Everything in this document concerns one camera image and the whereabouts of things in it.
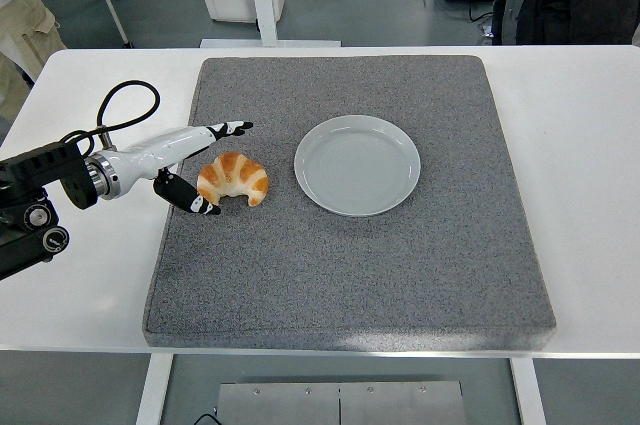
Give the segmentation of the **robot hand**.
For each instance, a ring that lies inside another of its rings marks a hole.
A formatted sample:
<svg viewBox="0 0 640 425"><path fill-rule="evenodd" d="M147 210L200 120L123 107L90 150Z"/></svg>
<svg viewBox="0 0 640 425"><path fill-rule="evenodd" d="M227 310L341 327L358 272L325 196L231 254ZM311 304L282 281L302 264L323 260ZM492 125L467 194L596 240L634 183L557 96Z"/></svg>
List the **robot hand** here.
<svg viewBox="0 0 640 425"><path fill-rule="evenodd" d="M220 207L210 203L189 182L169 171L173 165L206 150L227 137L240 136L253 127L249 121L230 121L211 126L187 126L124 151L102 151L108 178L106 199L128 193L140 179L153 182L155 193L174 207L194 214L218 215Z"/></svg>

